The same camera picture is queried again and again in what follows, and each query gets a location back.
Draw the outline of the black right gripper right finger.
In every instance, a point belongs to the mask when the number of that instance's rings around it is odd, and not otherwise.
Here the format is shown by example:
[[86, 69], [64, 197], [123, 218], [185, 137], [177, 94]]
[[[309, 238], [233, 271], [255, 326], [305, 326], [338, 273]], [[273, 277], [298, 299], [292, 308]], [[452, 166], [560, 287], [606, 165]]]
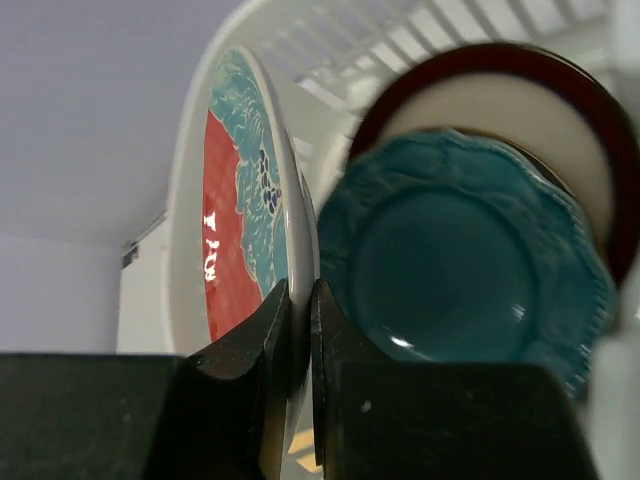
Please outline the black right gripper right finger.
[[324, 280], [310, 326], [315, 456], [326, 478], [597, 477], [548, 370], [394, 360], [344, 317]]

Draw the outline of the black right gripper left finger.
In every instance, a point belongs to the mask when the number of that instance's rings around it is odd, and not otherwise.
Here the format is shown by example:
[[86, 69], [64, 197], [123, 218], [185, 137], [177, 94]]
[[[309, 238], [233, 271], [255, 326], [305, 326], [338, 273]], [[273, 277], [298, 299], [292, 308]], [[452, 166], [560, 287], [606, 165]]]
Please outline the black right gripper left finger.
[[5, 354], [5, 479], [277, 479], [290, 299], [187, 356]]

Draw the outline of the teal scalloped plate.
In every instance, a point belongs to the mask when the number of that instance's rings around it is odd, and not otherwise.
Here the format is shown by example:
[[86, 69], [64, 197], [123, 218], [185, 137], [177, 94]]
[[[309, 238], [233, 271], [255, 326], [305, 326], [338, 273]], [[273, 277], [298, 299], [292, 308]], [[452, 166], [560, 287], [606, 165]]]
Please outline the teal scalloped plate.
[[585, 395], [617, 289], [582, 208], [512, 147], [397, 136], [349, 166], [318, 235], [345, 317], [390, 357], [531, 363]]

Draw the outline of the red teal flower plate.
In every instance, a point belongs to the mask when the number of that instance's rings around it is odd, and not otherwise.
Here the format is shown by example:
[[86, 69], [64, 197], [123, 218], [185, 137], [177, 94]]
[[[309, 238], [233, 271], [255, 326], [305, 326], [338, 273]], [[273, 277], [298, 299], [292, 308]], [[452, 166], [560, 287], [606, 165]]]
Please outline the red teal flower plate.
[[202, 250], [209, 333], [218, 340], [288, 282], [292, 304], [284, 444], [306, 388], [315, 228], [275, 87], [254, 52], [227, 49], [214, 69], [204, 134]]

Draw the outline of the dark red rimmed plate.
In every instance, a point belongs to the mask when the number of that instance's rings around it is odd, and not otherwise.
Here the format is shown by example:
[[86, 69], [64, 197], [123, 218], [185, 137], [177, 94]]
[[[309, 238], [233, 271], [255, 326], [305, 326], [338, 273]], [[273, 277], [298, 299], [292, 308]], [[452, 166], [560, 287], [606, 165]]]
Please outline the dark red rimmed plate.
[[622, 284], [639, 248], [639, 145], [619, 102], [574, 63], [516, 43], [466, 45], [392, 81], [348, 156], [436, 127], [489, 133], [541, 160], [575, 195]]

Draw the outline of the white plastic dish bin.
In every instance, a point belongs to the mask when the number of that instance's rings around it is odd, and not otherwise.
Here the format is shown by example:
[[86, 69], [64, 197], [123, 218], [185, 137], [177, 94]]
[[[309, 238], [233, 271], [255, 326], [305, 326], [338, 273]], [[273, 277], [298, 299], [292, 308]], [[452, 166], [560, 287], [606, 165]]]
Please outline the white plastic dish bin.
[[128, 246], [117, 350], [191, 352], [201, 343], [197, 272], [205, 109], [214, 67], [237, 44], [264, 61], [315, 205], [341, 175], [353, 133], [402, 73], [473, 43], [511, 41], [563, 57], [599, 82], [639, 129], [635, 1], [247, 1], [207, 46], [184, 104], [166, 210]]

